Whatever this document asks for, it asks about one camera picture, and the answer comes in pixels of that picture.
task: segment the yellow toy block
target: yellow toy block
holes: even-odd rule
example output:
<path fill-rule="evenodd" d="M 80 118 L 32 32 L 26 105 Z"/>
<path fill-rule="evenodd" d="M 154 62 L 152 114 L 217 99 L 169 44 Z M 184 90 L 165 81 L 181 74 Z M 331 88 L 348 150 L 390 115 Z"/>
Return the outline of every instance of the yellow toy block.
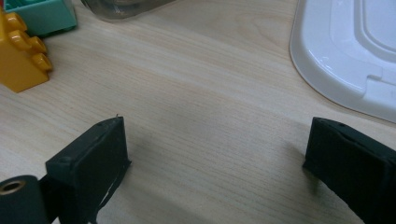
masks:
<path fill-rule="evenodd" d="M 52 69 L 44 55 L 46 46 L 37 36 L 27 35 L 26 29 L 18 14 L 0 7 L 0 83 L 15 92 L 48 81 Z"/>

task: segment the teal toy block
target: teal toy block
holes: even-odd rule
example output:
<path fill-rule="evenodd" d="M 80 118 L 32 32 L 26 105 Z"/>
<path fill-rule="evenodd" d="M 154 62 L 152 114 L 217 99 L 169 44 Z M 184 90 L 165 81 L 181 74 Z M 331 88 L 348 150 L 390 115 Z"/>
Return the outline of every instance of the teal toy block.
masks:
<path fill-rule="evenodd" d="M 28 35 L 53 35 L 77 25 L 71 0 L 5 0 L 4 7 L 22 17 Z"/>

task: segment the light wood surface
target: light wood surface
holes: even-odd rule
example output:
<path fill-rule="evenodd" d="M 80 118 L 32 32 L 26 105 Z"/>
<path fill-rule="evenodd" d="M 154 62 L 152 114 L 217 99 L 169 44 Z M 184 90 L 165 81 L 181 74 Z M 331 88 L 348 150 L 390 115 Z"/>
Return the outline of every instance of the light wood surface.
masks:
<path fill-rule="evenodd" d="M 362 223 L 302 169 L 313 117 L 396 148 L 396 124 L 336 105 L 289 53 L 297 0 L 176 0 L 44 39 L 50 81 L 0 87 L 0 179 L 124 116 L 134 166 L 99 223 Z"/>

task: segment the clear plastic container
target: clear plastic container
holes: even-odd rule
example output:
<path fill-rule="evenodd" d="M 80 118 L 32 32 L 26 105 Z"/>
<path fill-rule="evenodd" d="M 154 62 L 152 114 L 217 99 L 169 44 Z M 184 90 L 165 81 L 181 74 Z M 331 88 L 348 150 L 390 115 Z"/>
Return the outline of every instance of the clear plastic container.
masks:
<path fill-rule="evenodd" d="M 96 16 L 120 20 L 149 11 L 175 0 L 81 0 Z"/>

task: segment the wood grain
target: wood grain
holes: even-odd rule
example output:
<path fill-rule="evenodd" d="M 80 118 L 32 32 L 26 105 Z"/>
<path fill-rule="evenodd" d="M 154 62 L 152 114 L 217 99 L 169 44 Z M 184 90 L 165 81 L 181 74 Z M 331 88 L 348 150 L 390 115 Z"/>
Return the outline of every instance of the wood grain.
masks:
<path fill-rule="evenodd" d="M 289 54 L 297 0 L 176 0 L 46 38 L 50 81 L 0 87 L 0 179 L 122 115 L 134 166 L 100 223 L 362 223 L 302 169 L 311 119 L 396 148 L 394 123 L 314 91 Z"/>

